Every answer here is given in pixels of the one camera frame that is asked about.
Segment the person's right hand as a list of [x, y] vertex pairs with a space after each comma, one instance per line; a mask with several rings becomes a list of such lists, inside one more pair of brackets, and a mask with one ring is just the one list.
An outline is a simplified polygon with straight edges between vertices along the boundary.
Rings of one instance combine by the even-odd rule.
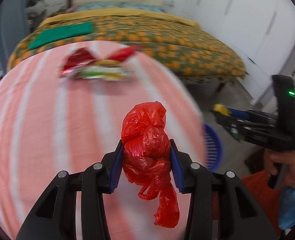
[[283, 179], [283, 184], [295, 189], [295, 151], [274, 152], [265, 149], [263, 155], [263, 166], [267, 176], [276, 176], [278, 171], [275, 164], [279, 163], [287, 166], [286, 175]]

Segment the blue sleeve forearm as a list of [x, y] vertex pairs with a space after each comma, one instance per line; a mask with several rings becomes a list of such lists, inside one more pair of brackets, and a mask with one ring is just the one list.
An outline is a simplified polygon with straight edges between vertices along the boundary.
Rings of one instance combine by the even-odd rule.
[[295, 225], [295, 189], [289, 186], [280, 193], [278, 225], [281, 230], [291, 229]]

